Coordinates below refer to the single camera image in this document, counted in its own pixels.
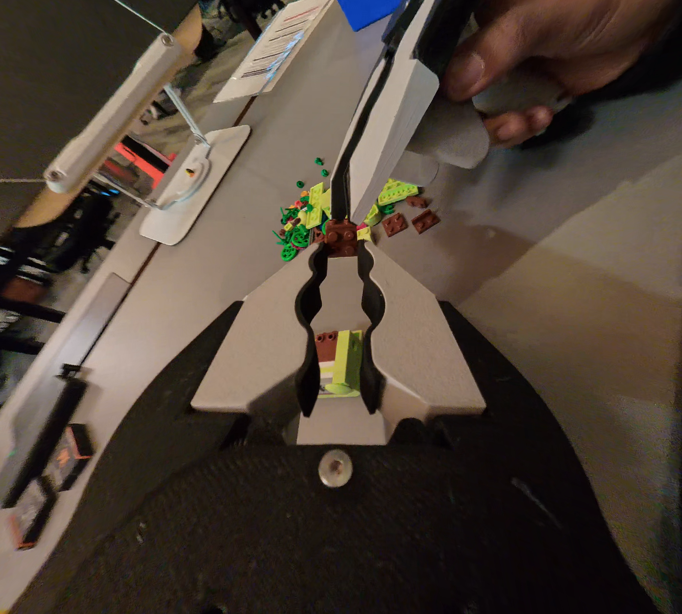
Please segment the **pile of small toy bricks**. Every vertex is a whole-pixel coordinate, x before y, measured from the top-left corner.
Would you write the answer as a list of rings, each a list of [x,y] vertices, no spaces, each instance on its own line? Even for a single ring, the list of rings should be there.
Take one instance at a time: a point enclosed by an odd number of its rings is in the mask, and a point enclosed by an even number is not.
[[[279,230],[274,231],[274,235],[281,247],[280,257],[283,261],[289,262],[293,260],[299,252],[307,249],[312,244],[325,242],[323,228],[325,222],[331,219],[331,189],[325,185],[325,193],[322,197],[323,219],[321,225],[308,230],[305,223],[310,188],[309,190],[303,190],[300,193],[299,199],[289,207],[280,209],[281,226]],[[419,186],[404,183],[393,178],[388,179],[378,198],[372,203],[365,218],[356,225],[357,240],[359,242],[374,242],[372,229],[381,224],[381,221],[388,215],[398,212],[398,203],[404,202],[407,204],[405,202],[406,198],[412,195],[424,197]]]

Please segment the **dark panel with wooden edge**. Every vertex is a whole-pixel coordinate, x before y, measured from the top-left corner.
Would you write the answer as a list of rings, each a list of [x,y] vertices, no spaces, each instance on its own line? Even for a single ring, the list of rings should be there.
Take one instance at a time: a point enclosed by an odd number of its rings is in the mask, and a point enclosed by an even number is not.
[[[198,0],[122,0],[173,32]],[[1,179],[37,179],[159,32],[111,0],[1,0]]]

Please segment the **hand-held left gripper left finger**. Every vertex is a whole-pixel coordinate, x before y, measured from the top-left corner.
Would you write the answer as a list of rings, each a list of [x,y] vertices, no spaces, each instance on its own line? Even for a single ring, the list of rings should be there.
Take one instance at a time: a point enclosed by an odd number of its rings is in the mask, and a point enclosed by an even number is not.
[[[248,294],[192,408],[259,418],[310,416],[320,386],[311,322],[322,306],[324,279],[325,251],[317,244]]]

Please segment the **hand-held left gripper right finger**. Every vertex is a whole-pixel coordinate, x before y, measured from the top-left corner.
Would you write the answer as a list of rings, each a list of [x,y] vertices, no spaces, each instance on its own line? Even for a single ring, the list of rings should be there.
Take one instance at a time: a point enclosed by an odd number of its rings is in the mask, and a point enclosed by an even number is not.
[[[360,387],[390,424],[481,415],[486,402],[436,296],[372,243],[359,245],[363,337]]]

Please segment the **small brown toy brick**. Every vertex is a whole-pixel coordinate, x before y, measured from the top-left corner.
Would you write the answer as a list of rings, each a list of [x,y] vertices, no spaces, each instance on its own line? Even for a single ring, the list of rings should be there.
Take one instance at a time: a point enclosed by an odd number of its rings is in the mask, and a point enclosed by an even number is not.
[[[349,219],[329,219],[325,222],[323,231],[328,257],[357,256],[357,227]]]

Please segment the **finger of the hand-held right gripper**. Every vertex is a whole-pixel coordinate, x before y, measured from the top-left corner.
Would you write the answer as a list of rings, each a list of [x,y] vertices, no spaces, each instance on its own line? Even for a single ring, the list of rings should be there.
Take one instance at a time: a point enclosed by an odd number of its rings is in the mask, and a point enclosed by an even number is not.
[[[437,0],[423,0],[395,51],[372,75],[366,121],[348,162],[348,216],[359,223],[405,151],[439,88],[439,78],[415,56],[417,41]]]
[[[397,119],[396,48],[385,47],[354,111],[332,172],[331,218],[354,220],[386,182]]]

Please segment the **orange plastic object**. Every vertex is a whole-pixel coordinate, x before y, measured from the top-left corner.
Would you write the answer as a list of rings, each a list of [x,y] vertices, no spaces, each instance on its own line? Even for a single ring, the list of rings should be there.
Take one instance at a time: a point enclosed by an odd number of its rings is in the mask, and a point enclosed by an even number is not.
[[[130,138],[119,142],[113,149],[129,160],[132,165],[148,175],[153,188],[158,186],[166,171],[177,157],[175,153],[166,156],[146,143]]]

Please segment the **laminated instruction sheet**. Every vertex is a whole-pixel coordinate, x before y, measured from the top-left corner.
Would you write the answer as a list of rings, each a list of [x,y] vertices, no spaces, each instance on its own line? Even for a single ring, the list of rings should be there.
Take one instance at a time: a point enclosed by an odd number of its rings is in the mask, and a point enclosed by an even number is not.
[[[334,0],[295,0],[276,13],[217,93],[215,104],[271,91]]]

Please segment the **black battery pack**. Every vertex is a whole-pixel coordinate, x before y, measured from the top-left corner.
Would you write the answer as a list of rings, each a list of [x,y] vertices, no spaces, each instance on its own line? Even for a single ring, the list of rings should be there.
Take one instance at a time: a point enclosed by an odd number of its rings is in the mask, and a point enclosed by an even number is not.
[[[50,455],[44,475],[52,490],[69,490],[94,454],[90,432],[85,424],[69,423]]]
[[[28,550],[36,545],[55,502],[56,492],[46,476],[29,482],[8,520],[15,550]]]

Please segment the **white adjustable stand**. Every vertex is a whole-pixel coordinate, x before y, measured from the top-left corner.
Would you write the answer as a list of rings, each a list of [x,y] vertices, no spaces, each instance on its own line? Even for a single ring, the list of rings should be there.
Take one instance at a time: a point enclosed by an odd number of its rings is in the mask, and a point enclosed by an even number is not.
[[[140,235],[153,242],[174,246],[189,233],[211,196],[233,164],[251,134],[248,125],[201,132],[198,123],[170,86],[172,76],[183,66],[201,33],[201,16],[196,6],[169,32],[121,0],[112,0],[159,35],[140,56],[131,73],[97,115],[72,139],[44,171],[47,187],[57,194],[74,192],[92,175],[106,180],[100,167],[124,133],[146,109],[159,90],[164,89],[190,127],[194,146],[171,170],[157,197],[143,199],[128,195],[148,213],[141,222]]]

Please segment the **long lime toy plate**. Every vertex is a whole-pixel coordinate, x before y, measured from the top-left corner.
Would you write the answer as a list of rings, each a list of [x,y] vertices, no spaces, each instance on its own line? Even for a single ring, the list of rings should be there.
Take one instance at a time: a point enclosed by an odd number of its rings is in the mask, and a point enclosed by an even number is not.
[[[318,227],[323,219],[322,197],[325,193],[324,183],[318,183],[310,188],[308,207],[306,208],[306,227],[308,230]]]

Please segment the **lime brick box with brown bricks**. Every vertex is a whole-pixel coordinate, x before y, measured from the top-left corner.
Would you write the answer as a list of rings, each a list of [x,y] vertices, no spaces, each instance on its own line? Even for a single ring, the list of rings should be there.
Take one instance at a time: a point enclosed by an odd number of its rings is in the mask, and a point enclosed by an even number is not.
[[[363,332],[333,330],[315,336],[319,360],[319,398],[360,396]]]

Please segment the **person's right hand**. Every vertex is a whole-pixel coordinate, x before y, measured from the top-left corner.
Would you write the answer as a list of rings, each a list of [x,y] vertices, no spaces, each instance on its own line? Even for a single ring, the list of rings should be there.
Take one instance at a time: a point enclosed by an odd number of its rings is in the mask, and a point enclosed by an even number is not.
[[[520,66],[590,101],[681,79],[681,0],[481,0],[475,21],[440,81],[454,102]]]

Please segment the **black office chair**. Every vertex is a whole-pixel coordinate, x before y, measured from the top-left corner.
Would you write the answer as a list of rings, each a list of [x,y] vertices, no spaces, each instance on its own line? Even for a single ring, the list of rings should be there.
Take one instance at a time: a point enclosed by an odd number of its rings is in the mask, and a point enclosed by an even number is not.
[[[90,184],[55,220],[2,234],[1,298],[47,305],[71,277],[86,278],[98,254],[113,248],[109,232],[120,216],[116,195]]]

